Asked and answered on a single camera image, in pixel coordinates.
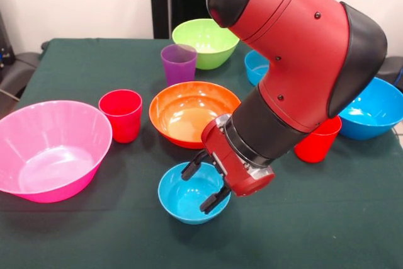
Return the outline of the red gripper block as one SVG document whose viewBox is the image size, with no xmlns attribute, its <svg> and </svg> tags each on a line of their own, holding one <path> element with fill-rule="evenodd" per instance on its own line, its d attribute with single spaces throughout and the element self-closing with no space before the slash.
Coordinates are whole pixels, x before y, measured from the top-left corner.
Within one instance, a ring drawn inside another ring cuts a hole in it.
<svg viewBox="0 0 403 269">
<path fill-rule="evenodd" d="M 223 186 L 219 192 L 211 194 L 200 205 L 200 211 L 204 214 L 209 214 L 229 196 L 231 190 L 239 197 L 252 195 L 267 186 L 275 177 L 270 166 L 260 168 L 247 162 L 235 147 L 231 146 L 225 129 L 229 122 L 230 115 L 224 114 L 208 123 L 201 135 L 206 150 L 197 153 L 181 172 L 182 180 L 188 181 L 209 156 L 217 163 L 218 170 L 229 187 Z"/>
</svg>

